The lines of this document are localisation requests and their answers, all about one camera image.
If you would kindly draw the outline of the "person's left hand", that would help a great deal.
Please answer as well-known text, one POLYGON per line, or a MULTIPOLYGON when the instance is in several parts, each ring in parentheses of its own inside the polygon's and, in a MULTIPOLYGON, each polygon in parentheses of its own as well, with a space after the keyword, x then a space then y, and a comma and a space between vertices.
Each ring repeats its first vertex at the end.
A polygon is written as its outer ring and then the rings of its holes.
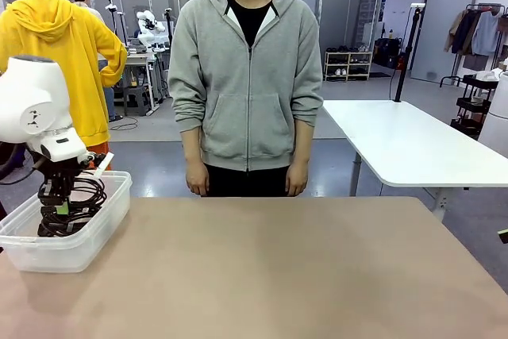
POLYGON ((306 189, 308 174, 307 162, 294 162, 290 165, 286 176, 286 191, 289 197, 296 197, 306 189))

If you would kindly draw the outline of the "person's right hand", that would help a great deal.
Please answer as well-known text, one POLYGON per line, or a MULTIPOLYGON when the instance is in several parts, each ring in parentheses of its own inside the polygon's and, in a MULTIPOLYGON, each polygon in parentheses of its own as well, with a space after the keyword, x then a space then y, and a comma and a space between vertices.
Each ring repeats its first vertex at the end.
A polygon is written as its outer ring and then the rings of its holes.
POLYGON ((186 182, 190 192, 198 196, 207 196, 209 190, 209 173, 201 161, 187 163, 186 182))

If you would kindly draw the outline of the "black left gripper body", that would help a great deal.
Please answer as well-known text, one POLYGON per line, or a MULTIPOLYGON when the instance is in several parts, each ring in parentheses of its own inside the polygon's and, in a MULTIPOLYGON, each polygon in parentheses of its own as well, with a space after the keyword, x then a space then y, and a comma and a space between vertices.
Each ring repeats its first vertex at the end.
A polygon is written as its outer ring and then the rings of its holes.
POLYGON ((44 175, 37 197, 42 205, 63 205, 68 201, 75 178, 86 169, 77 160, 52 162, 45 160, 38 171, 44 175))

